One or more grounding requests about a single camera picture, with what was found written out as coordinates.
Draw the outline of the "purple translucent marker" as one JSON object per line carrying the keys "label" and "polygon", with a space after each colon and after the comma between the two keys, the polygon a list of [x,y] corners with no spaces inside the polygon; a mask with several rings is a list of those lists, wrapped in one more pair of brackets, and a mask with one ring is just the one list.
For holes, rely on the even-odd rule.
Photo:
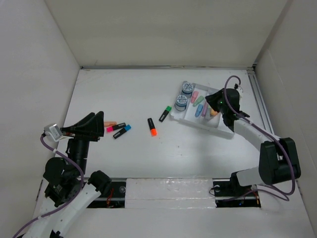
{"label": "purple translucent marker", "polygon": [[204,104],[204,107],[203,107],[203,110],[202,110],[202,114],[201,114],[202,117],[206,116],[208,108],[209,108],[209,104],[208,104],[207,101],[205,101],[205,104]]}

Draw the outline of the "pink cap black highlighter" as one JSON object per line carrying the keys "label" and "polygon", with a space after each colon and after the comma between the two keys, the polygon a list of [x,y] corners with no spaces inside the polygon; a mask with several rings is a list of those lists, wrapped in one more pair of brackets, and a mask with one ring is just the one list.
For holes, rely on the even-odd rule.
{"label": "pink cap black highlighter", "polygon": [[126,123],[116,124],[116,125],[107,127],[107,128],[106,128],[106,131],[107,131],[107,133],[110,133],[110,132],[112,132],[112,131],[115,131],[115,130],[124,128],[125,126],[126,126]]}

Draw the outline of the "green eraser case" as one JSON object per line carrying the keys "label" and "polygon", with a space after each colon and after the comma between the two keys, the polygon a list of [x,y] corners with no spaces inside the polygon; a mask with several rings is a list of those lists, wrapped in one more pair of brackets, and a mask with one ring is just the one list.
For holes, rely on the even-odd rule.
{"label": "green eraser case", "polygon": [[197,105],[199,105],[204,99],[205,99],[204,96],[199,96],[193,103],[193,107],[196,107]]}

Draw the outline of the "blue eraser case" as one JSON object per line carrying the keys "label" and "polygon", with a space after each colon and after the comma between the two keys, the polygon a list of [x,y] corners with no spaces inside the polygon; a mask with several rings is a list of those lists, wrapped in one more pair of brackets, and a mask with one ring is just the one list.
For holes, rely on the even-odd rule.
{"label": "blue eraser case", "polygon": [[204,106],[202,104],[197,105],[196,112],[195,112],[195,117],[196,118],[198,118],[201,115],[203,107]]}

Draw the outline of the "blue patterned tape roll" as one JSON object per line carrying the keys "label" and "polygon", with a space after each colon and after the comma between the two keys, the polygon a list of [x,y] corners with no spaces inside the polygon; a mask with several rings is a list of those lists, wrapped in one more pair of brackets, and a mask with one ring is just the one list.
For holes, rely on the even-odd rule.
{"label": "blue patterned tape roll", "polygon": [[191,96],[193,93],[194,86],[190,82],[184,82],[181,87],[181,93],[183,95]]}

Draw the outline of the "blue cap black highlighter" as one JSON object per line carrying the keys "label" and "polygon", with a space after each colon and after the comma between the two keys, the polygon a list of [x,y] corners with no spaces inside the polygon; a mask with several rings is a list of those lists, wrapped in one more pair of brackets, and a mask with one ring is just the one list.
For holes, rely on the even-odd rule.
{"label": "blue cap black highlighter", "polygon": [[123,134],[125,134],[126,132],[128,132],[131,129],[131,126],[128,124],[126,125],[124,128],[122,128],[119,132],[117,132],[116,134],[113,135],[114,139],[117,139],[119,137],[121,137]]}

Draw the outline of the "green cap black highlighter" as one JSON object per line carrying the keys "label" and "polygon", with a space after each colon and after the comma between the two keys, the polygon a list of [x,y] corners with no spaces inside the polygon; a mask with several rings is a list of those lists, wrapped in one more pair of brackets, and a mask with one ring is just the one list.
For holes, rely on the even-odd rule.
{"label": "green cap black highlighter", "polygon": [[170,113],[171,109],[172,109],[171,106],[167,106],[167,107],[165,108],[165,110],[163,111],[163,113],[161,114],[161,116],[160,116],[160,118],[159,118],[159,121],[160,121],[160,122],[163,122],[163,121],[166,119],[166,117],[167,117],[168,114]]}

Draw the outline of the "orange cap black highlighter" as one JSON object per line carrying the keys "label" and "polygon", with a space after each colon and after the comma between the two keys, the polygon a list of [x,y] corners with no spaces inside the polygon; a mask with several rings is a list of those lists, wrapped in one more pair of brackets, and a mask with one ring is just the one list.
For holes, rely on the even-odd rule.
{"label": "orange cap black highlighter", "polygon": [[148,121],[148,125],[149,125],[151,136],[156,136],[157,135],[157,130],[155,128],[153,119],[152,118],[148,118],[147,121]]}

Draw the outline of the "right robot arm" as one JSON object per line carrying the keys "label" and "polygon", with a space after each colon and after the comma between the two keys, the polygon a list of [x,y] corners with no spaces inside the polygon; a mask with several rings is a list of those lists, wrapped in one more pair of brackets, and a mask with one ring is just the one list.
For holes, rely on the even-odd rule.
{"label": "right robot arm", "polygon": [[296,179],[301,176],[295,141],[280,138],[260,128],[240,110],[240,94],[236,89],[223,88],[205,97],[210,107],[222,114],[224,124],[244,137],[260,153],[258,166],[233,172],[217,196],[246,195],[254,185],[271,188],[284,196],[295,192]]}

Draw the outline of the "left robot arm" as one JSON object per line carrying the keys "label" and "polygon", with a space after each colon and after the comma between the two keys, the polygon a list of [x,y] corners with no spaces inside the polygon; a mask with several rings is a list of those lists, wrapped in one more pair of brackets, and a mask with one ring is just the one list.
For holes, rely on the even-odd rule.
{"label": "left robot arm", "polygon": [[89,145],[104,136],[104,113],[89,113],[69,127],[48,125],[41,143],[55,154],[45,165],[48,185],[38,217],[27,224],[25,238],[63,238],[80,214],[109,194],[111,178],[98,170],[84,179]]}

